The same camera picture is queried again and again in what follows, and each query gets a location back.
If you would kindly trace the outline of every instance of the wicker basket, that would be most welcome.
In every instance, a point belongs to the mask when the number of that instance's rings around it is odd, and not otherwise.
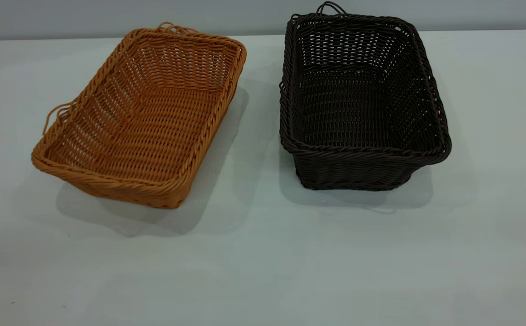
[[[293,15],[280,91],[281,143],[306,188],[391,190],[450,153],[424,45],[401,19],[333,2]]]
[[[234,39],[171,23],[135,29],[74,101],[50,112],[57,111],[56,122],[32,162],[94,196],[176,208],[233,99],[245,58]]]

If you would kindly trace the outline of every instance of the synthetic rattan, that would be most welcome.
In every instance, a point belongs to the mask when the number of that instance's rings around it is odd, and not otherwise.
[[[280,91],[281,142],[307,188],[391,190],[450,153],[424,45],[401,19],[333,2],[293,15]]]
[[[170,23],[135,29],[74,101],[52,110],[56,122],[34,148],[33,164],[94,196],[176,208],[245,58],[234,39]]]

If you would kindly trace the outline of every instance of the white wall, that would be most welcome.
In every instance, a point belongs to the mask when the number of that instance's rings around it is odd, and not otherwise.
[[[0,39],[119,37],[173,21],[225,35],[282,34],[322,0],[0,0]],[[337,0],[350,13],[397,16],[418,29],[526,29],[526,0]]]

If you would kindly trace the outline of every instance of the loop handle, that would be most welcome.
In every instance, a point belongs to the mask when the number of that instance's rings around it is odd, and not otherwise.
[[[46,124],[44,125],[44,130],[42,130],[42,136],[44,136],[46,134],[46,129],[48,128],[48,124],[50,123],[50,116],[58,111],[58,113],[56,114],[57,118],[56,118],[56,121],[54,123],[57,123],[57,122],[60,122],[60,115],[68,112],[68,110],[70,109],[70,106],[72,105],[72,103],[66,103],[66,104],[63,104],[63,105],[58,105],[56,107],[54,107],[54,109],[52,109],[52,111],[50,111],[50,113],[48,113],[48,116],[46,117]]]
[[[158,25],[158,27],[156,27],[156,31],[160,30],[179,34],[190,34],[199,32],[196,29],[191,29],[190,27],[182,27],[179,25],[172,24],[170,21],[165,21],[162,24]]]
[[[315,13],[323,13],[323,8],[325,8],[325,6],[333,8],[338,14],[348,14],[343,8],[341,8],[340,5],[331,1],[324,2],[321,6],[317,8],[317,11],[315,11]]]

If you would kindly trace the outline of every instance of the dark brown wicker basket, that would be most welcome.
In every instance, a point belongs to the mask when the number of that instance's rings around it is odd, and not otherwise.
[[[281,143],[306,188],[391,190],[450,153],[424,45],[404,20],[333,2],[293,15],[280,90]]]

